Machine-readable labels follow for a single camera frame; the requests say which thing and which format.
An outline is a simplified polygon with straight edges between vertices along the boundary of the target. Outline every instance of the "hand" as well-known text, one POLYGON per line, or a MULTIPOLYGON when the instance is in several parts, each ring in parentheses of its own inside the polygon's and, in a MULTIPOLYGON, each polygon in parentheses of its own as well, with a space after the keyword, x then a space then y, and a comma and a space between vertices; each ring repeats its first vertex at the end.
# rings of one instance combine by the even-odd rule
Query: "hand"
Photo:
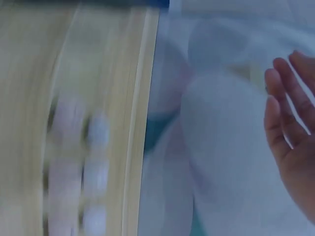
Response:
MULTIPOLYGON (((315 95, 315 59, 295 51, 289 56, 289 61, 315 95)), ((264 118, 267 141, 289 194, 308 219, 315 223, 315 107, 289 64, 282 58, 275 59, 273 64, 274 68, 265 72, 270 94, 264 118), (286 93, 310 135, 296 121, 286 93)))

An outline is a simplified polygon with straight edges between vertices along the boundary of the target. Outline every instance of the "teal fabric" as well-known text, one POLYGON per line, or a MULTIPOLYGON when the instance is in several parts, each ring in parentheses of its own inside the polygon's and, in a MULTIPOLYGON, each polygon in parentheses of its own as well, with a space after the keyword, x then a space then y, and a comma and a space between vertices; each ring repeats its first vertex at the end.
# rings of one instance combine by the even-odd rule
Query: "teal fabric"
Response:
MULTIPOLYGON (((177 115, 178 112, 174 112, 168 115, 155 116, 147 119, 147 128, 144 142, 145 153, 151 151, 155 147, 162 133, 177 115)), ((193 207, 190 236, 206 236, 195 207, 193 207)))

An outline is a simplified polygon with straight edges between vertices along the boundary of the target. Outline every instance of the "finger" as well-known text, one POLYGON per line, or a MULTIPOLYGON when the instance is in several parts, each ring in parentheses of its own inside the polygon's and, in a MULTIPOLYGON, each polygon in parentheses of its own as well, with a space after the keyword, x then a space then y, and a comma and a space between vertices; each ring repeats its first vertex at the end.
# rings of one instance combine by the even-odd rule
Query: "finger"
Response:
POLYGON ((268 96, 265 110, 264 127, 267 142, 277 164, 291 151, 289 144, 284 139, 281 128, 281 113, 278 101, 273 96, 268 96))
POLYGON ((315 59, 307 57, 298 51, 294 51, 289 56, 289 61, 302 81, 315 95, 315 59))
POLYGON ((275 69, 268 69, 265 73, 265 81, 269 94, 274 96, 279 103, 283 131, 292 146, 297 146, 307 136, 307 133, 293 115, 280 74, 275 69))
POLYGON ((310 132, 315 132, 315 107, 303 91, 289 64, 283 58, 277 58, 274 60, 274 68, 279 72, 283 87, 291 98, 296 112, 310 132))

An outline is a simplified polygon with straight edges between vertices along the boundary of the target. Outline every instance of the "person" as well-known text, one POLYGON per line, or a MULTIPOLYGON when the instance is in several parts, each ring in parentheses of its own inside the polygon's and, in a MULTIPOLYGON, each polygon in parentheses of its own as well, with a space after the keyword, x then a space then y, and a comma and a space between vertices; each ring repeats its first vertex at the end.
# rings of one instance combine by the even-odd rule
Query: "person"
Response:
MULTIPOLYGON (((294 51, 289 63, 315 96, 315 58, 294 51)), ((315 224, 315 107, 286 60, 274 59, 273 68, 265 72, 265 82, 269 93, 264 117, 267 142, 289 194, 315 224), (286 94, 308 131, 297 122, 286 94)))

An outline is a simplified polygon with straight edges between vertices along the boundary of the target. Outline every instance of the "white fabric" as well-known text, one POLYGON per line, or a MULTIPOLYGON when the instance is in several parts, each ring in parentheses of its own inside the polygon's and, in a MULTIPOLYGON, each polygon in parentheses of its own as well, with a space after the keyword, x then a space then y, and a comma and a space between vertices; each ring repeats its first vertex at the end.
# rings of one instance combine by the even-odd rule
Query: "white fabric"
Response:
POLYGON ((182 100, 193 194, 210 236, 308 236, 315 228, 285 190, 268 148, 265 97, 225 72, 198 76, 182 100))

